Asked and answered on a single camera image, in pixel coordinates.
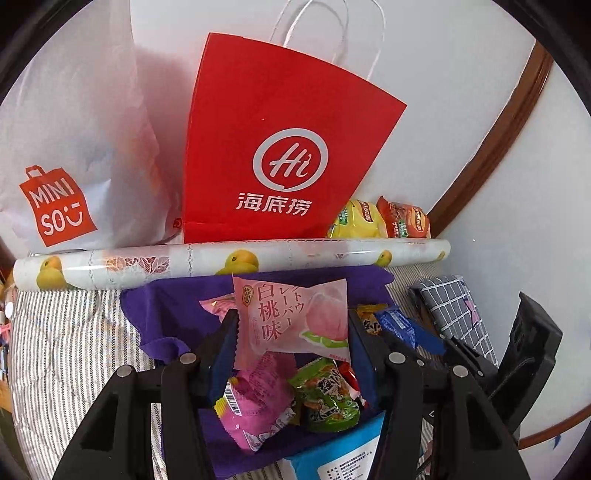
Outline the blue snack packet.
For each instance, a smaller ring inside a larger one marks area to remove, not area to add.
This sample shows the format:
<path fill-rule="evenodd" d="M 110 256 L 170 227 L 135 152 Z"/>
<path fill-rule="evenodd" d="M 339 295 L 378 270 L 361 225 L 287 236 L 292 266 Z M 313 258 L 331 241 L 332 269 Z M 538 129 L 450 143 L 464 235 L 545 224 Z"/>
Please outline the blue snack packet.
<path fill-rule="evenodd" d="M 396 335 L 413 349 L 422 347 L 433 355 L 443 356 L 443 340 L 408 317 L 399 306 L 391 306 L 375 314 L 381 328 Z"/>

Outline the pink peach snack packet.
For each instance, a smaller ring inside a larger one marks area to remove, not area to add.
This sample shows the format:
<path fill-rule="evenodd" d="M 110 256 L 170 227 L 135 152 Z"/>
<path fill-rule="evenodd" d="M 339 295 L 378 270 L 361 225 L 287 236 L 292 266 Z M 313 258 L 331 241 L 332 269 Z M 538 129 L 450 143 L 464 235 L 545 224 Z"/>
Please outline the pink peach snack packet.
<path fill-rule="evenodd" d="M 311 287 L 232 281 L 238 310 L 235 369 L 254 368 L 267 352 L 351 361 L 346 280 Z"/>

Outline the striped quilted bed cover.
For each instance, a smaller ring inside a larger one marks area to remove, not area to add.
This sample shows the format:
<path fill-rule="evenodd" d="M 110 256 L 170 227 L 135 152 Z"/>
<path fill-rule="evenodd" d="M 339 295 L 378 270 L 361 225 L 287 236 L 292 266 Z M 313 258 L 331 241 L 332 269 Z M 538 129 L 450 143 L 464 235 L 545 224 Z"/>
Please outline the striped quilted bed cover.
<path fill-rule="evenodd" d="M 9 385 L 19 447 L 33 479 L 52 478 L 115 369 L 153 363 L 116 291 L 23 292 L 12 318 Z"/>

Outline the grey checked pillow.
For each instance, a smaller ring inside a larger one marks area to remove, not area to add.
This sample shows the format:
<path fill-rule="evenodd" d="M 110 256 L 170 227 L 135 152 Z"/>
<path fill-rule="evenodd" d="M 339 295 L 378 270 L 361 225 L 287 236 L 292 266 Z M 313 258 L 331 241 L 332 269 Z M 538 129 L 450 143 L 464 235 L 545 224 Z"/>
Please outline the grey checked pillow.
<path fill-rule="evenodd" d="M 484 320 L 464 278 L 441 275 L 422 279 L 409 287 L 418 310 L 447 339 L 457 338 L 493 365 L 499 360 Z"/>

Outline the light blue tissue pack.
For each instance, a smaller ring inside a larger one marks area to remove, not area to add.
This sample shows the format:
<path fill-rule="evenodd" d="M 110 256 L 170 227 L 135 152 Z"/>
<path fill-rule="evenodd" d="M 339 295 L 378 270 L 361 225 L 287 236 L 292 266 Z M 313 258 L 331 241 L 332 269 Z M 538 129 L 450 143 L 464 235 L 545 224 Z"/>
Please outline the light blue tissue pack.
<path fill-rule="evenodd" d="M 277 462 L 283 479 L 365 480 L 370 474 L 385 414 L 322 445 Z"/>

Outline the small red snack packet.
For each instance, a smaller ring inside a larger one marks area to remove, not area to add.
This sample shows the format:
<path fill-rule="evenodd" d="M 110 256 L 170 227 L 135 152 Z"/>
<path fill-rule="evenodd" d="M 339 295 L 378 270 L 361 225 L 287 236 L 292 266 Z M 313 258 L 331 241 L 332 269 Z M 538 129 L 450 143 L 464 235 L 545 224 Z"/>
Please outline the small red snack packet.
<path fill-rule="evenodd" d="M 346 388 L 349 390 L 349 395 L 353 400 L 356 401 L 360 405 L 360 407 L 365 408 L 367 402 L 365 398 L 363 398 L 361 387 L 359 384 L 358 379 L 356 378 L 356 374 L 353 371 L 352 366 L 346 362 L 339 362 L 338 363 L 339 373 L 341 373 L 342 378 L 346 382 Z"/>

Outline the green triangular snack packet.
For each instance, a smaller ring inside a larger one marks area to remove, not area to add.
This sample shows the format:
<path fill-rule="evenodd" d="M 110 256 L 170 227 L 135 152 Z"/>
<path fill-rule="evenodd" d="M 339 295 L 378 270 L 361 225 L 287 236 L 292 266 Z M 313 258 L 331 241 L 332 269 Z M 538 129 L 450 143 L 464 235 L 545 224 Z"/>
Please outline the green triangular snack packet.
<path fill-rule="evenodd" d="M 331 359 L 315 359 L 288 382 L 304 407 L 304 425 L 311 432 L 339 433 L 359 423 L 360 407 Z"/>

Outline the magenta snack packet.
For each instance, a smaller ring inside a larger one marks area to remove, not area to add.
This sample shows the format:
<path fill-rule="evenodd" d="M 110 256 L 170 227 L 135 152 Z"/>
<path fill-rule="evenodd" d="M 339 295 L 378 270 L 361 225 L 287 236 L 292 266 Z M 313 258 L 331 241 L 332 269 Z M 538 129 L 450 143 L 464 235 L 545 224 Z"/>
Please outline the magenta snack packet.
<path fill-rule="evenodd" d="M 256 453 L 296 416 L 288 382 L 296 373 L 294 354 L 266 352 L 253 370 L 228 379 L 214 411 L 240 449 Z"/>

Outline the yellow triangular snack packet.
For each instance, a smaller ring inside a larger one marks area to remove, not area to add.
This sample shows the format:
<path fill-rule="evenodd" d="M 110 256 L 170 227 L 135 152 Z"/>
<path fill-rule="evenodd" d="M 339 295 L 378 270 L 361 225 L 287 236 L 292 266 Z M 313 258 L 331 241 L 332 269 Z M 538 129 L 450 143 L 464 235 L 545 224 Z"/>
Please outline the yellow triangular snack packet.
<path fill-rule="evenodd" d="M 374 336 L 379 336 L 381 334 L 382 326 L 376 314 L 387 308 L 387 304 L 361 304 L 356 306 L 356 315 L 358 315 L 368 334 Z"/>

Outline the pink foil snack packet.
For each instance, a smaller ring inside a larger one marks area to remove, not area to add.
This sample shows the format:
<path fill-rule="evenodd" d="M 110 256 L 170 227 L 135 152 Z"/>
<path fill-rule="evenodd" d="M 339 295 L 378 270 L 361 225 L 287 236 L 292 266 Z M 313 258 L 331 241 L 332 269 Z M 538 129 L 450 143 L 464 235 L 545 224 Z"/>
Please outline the pink foil snack packet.
<path fill-rule="evenodd" d="M 236 309 L 235 295 L 226 294 L 216 298 L 200 300 L 200 306 L 207 313 L 216 316 L 222 322 L 229 310 Z"/>

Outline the lemon print rolled tablecloth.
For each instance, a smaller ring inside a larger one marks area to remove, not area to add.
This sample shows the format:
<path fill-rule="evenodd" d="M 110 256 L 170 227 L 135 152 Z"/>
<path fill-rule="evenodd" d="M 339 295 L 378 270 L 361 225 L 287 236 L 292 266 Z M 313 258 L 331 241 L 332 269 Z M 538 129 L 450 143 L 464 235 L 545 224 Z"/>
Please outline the lemon print rolled tablecloth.
<path fill-rule="evenodd" d="M 22 291 L 121 290 L 168 278 L 378 265 L 449 256 L 445 239 L 315 239 L 158 245 L 54 253 L 16 261 Z"/>

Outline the red orange chips bag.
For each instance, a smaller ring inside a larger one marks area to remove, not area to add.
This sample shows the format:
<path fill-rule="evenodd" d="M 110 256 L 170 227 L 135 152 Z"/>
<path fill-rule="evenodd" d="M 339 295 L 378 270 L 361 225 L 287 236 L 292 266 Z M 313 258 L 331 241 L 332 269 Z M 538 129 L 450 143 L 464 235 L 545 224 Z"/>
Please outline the red orange chips bag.
<path fill-rule="evenodd" d="M 390 238 L 431 238 L 430 220 L 420 207 L 390 202 L 381 196 L 377 201 L 377 208 Z"/>

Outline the yellow chips bag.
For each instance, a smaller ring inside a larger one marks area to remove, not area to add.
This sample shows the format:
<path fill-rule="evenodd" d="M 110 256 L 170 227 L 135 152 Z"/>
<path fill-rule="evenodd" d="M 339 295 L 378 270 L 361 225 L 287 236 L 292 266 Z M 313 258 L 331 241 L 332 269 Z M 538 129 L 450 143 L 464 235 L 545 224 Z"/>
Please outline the yellow chips bag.
<path fill-rule="evenodd" d="M 351 199 L 329 228 L 328 237 L 388 238 L 386 223 L 373 203 Z"/>

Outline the red paper shopping bag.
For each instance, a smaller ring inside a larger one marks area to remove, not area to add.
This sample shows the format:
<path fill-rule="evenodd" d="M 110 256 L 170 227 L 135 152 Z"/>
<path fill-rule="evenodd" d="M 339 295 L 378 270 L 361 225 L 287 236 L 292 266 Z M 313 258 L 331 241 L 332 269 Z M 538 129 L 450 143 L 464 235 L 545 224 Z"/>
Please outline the red paper shopping bag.
<path fill-rule="evenodd" d="M 324 237 L 404 109 L 327 61 L 209 34 L 187 129 L 185 241 Z"/>

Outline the brown wooden wall trim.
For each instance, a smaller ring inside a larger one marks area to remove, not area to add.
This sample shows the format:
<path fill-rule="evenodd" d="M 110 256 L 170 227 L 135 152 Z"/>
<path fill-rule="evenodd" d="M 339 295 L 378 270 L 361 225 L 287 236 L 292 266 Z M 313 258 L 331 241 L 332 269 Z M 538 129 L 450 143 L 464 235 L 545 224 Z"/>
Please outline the brown wooden wall trim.
<path fill-rule="evenodd" d="M 433 236 L 456 219 L 501 164 L 537 105 L 553 64 L 551 54 L 536 41 L 507 104 L 474 157 L 428 213 Z"/>

